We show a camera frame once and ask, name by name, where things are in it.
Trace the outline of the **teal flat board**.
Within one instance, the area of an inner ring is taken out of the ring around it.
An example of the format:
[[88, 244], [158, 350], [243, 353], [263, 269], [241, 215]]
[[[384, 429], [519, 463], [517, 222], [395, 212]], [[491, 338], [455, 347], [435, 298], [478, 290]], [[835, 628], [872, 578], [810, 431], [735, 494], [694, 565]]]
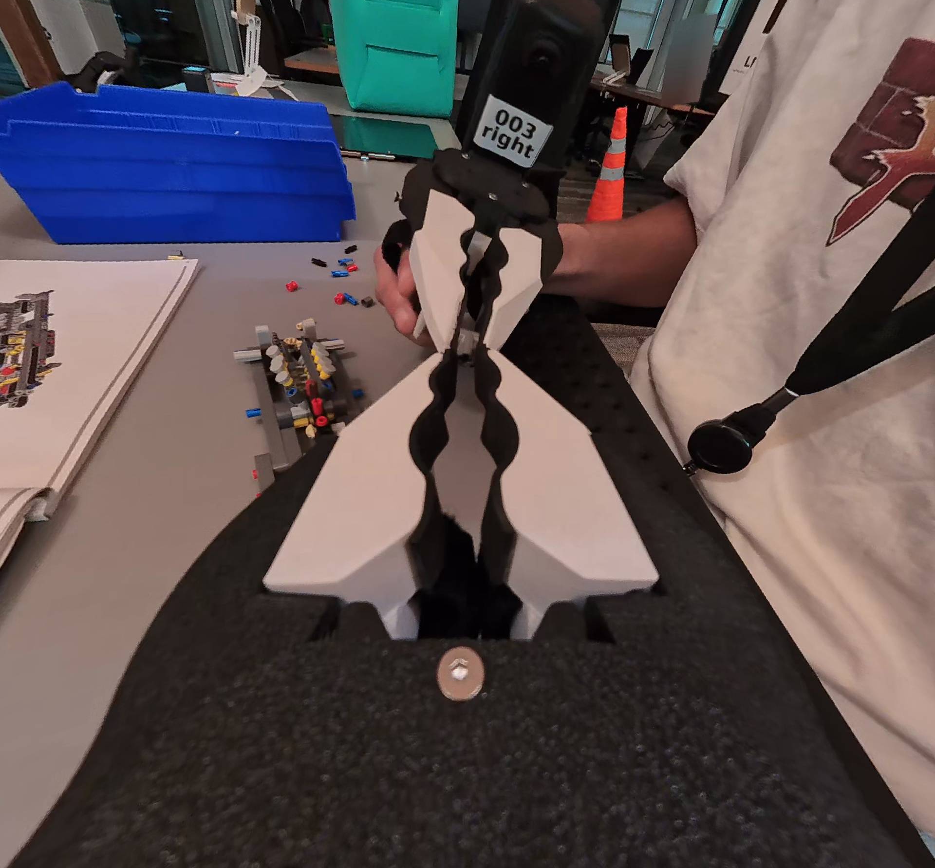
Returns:
[[344, 157], [412, 163], [431, 160], [437, 150], [461, 149], [457, 138], [438, 141], [427, 124], [333, 113], [328, 117]]

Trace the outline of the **multicoloured lego chassis assembly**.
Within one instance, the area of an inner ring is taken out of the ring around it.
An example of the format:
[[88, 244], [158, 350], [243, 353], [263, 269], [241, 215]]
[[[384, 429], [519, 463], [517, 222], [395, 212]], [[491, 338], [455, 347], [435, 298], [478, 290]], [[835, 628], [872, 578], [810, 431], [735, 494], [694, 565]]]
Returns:
[[357, 418], [366, 393], [347, 369], [345, 341], [323, 335], [312, 317], [284, 336], [257, 325], [255, 341], [235, 350], [233, 359], [250, 371], [256, 392], [245, 415], [263, 430], [266, 450], [252, 469], [263, 493], [316, 441], [336, 437]]

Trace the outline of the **lego instruction booklet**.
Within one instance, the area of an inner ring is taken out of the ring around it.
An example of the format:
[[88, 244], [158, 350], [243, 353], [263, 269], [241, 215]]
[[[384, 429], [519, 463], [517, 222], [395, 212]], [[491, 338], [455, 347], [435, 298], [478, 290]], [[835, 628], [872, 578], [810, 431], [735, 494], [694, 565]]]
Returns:
[[47, 520], [186, 296], [194, 259], [1, 262], [1, 561]]

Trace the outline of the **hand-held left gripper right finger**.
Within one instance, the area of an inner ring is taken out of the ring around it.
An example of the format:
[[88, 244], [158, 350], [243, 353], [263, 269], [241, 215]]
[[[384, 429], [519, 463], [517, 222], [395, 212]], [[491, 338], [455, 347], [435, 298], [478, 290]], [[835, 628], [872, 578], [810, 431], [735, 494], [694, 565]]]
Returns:
[[529, 640], [553, 604], [650, 589], [659, 574], [588, 428], [484, 346], [476, 393], [495, 463], [481, 558], [504, 606], [497, 628]]

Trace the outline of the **black badge reel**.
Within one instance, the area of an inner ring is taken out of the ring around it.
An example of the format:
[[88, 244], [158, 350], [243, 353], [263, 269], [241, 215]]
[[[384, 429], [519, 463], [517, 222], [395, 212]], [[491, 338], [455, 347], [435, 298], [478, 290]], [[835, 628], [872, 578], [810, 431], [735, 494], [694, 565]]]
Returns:
[[798, 397], [799, 394], [784, 386], [764, 401], [726, 418], [699, 424], [687, 441], [688, 461], [683, 466], [684, 474], [689, 477], [698, 472], [725, 475], [744, 470], [753, 458], [754, 447], [763, 441], [778, 413]]

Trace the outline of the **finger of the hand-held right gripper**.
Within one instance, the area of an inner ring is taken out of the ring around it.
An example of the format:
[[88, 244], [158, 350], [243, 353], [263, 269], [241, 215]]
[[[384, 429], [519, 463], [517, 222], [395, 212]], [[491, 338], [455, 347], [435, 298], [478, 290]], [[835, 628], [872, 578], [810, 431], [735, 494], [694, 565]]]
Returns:
[[542, 240], [521, 228], [502, 228], [483, 263], [477, 330], [485, 349], [498, 351], [542, 289]]
[[473, 214], [454, 197], [433, 189], [423, 226], [414, 232], [410, 263], [427, 331], [440, 353], [450, 349], [465, 296], [463, 240], [473, 234]]

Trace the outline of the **orange traffic cone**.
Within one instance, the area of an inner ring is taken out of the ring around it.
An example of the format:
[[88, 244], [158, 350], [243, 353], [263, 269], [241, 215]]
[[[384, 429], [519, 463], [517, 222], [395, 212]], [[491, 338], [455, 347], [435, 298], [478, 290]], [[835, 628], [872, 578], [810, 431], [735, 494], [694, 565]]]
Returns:
[[618, 108], [614, 115], [610, 144], [603, 156], [585, 218], [587, 224], [615, 222], [623, 218], [627, 115], [626, 106]]

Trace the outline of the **person's right hand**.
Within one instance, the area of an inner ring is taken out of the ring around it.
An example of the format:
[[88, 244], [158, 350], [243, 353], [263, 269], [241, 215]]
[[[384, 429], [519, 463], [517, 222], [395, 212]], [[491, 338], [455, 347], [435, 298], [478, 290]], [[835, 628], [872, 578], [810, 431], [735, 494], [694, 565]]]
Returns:
[[414, 335], [419, 312], [415, 307], [417, 289], [411, 270], [410, 252], [401, 252], [396, 271], [384, 259], [381, 248], [376, 250], [373, 258], [377, 276], [376, 300], [390, 316], [394, 328], [414, 344], [434, 351], [434, 342], [427, 330], [419, 336]]

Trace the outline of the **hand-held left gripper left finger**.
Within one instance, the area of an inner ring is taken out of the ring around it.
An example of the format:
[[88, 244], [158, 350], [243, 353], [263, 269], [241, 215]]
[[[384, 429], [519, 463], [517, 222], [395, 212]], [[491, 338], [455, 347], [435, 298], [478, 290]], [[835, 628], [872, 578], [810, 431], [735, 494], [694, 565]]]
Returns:
[[340, 433], [266, 589], [371, 604], [392, 639], [417, 636], [414, 599], [445, 561], [433, 467], [456, 387], [454, 351], [436, 353]]

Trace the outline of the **scattered small lego pins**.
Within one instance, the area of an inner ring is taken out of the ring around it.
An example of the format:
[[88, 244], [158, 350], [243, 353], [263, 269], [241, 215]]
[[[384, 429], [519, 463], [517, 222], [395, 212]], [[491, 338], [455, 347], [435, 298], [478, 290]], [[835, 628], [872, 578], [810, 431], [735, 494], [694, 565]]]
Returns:
[[371, 308], [376, 300], [367, 280], [362, 276], [363, 260], [366, 254], [356, 244], [339, 245], [333, 254], [312, 254], [305, 276], [295, 275], [287, 278], [282, 289], [287, 293], [300, 293], [312, 285], [326, 287], [327, 295], [337, 305]]

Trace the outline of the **blue flat object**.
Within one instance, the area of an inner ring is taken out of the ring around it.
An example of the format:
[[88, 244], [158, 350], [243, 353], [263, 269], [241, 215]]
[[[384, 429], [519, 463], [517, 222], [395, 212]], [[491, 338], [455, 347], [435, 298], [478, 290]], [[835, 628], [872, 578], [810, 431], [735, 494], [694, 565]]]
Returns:
[[59, 244], [339, 242], [357, 218], [320, 103], [57, 82], [2, 100], [1, 171]]

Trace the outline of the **teal felt bag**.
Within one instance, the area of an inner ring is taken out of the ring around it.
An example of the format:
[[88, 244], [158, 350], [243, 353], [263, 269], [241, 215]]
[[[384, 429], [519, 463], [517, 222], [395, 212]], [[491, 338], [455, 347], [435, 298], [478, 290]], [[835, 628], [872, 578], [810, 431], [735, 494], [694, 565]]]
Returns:
[[330, 0], [330, 10], [354, 110], [450, 117], [459, 0]]

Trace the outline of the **black perforated panel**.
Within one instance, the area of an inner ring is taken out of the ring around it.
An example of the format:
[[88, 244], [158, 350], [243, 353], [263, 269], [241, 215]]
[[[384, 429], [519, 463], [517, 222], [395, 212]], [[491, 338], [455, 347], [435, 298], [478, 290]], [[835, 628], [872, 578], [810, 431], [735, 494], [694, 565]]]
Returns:
[[624, 371], [573, 299], [535, 298], [502, 351], [590, 430], [615, 477], [653, 488], [707, 533], [720, 533], [718, 521], [684, 476]]

